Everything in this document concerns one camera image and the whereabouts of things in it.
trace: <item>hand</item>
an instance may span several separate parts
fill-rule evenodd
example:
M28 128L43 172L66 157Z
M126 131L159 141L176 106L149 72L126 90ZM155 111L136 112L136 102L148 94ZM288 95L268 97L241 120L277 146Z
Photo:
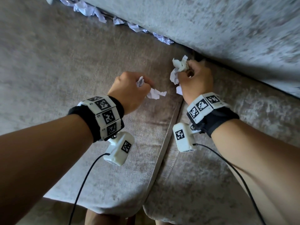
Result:
M190 105L199 95L212 92L214 88L214 79L209 68L205 67L205 61L197 62L195 60L187 61L190 69L195 74L189 78L186 72L178 73L178 80L181 85L183 98Z
M137 87L137 81L141 76L145 83ZM115 78L107 95L116 98L122 104L126 115L141 105L152 86L154 86L153 81L140 72L123 72L121 76Z

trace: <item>black cable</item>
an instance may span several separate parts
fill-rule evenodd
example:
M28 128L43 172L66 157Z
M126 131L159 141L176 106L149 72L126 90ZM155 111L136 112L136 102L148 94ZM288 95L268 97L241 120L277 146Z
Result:
M261 215L261 213L260 213L260 211L259 211L259 209L258 209L258 207L257 207L257 205L255 203L255 200L254 200L254 198L253 198L253 196L252 196L252 194L250 192L250 189L248 188L248 186L247 186L245 180L243 179L242 175L234 168L234 166L227 159L225 159L223 156L221 156L220 154L218 154L217 152L215 152L214 150L212 150L210 147L207 147L206 145L202 145L202 144L193 144L193 145L194 146L202 146L202 147L205 147L205 148L209 149L210 151L212 151L213 153L215 153L218 157L220 157L223 161L225 161L238 174L238 176L242 180L242 182L243 182L243 184L244 184L244 186L245 186L245 188L247 190L247 193L248 193L248 195L249 195L249 197L250 197L250 199L252 201L252 204L254 206L254 209L255 209L258 217L260 218L262 224L266 225L266 223L265 223L265 221L263 219L263 216Z
M100 155L100 156L95 160L95 162L93 162L91 168L88 170L88 172L87 172L87 174L86 174L86 176L85 176L85 178L84 178L83 183L81 184L81 187L80 187L80 189L79 189L78 195L77 195L77 197L76 197L76 200L75 200L75 203L74 203L74 206L73 206L73 210L72 210L72 212L71 212L71 216L70 216L70 220L69 220L69 225L71 225L72 218L73 218L73 215L74 215L74 212L75 212L75 208L76 208L76 204L77 204L78 198L79 198L79 196L80 196L81 190L82 190L82 188L83 188L83 186L84 186L84 184L85 184L85 181L86 181L86 179L88 178L88 175L90 174L90 172L91 172L93 166L95 165L95 163L96 163L103 155L110 155L110 154L109 154L109 153L104 153L104 154Z

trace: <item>person's right arm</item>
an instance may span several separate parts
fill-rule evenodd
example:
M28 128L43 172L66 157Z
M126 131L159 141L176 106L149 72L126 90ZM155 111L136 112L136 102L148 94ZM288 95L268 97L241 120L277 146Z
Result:
M203 62L191 60L188 64L195 75L188 78L185 72L180 72L178 79L183 97L190 104L199 95L213 92L213 78ZM288 223L299 224L299 148L268 136L238 119L224 122L216 128L212 140L221 155L238 168L267 221L274 221L277 217L272 214L275 207Z

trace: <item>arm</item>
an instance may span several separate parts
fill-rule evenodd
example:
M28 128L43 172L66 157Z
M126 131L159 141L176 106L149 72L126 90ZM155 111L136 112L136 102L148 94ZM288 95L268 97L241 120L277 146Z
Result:
M213 91L213 78L203 62L189 61L195 75L178 74L183 97L190 104ZM274 221L273 208L290 224L300 220L300 150L274 139L246 123L232 119L212 133L218 151L231 162L247 185L266 219Z
M108 95L128 114L142 103L153 85L136 86L142 76L124 72ZM0 224L15 224L77 162L93 143L88 125L69 115L0 136Z

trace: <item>person's left hand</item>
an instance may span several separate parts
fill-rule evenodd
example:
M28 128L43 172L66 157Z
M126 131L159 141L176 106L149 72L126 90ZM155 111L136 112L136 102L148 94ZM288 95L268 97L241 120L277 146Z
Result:
M145 83L143 86L137 87L137 81L141 76ZM124 115L126 115L141 105L153 86L153 81L140 72L123 72L121 76L115 78L107 95L116 98L122 104Z

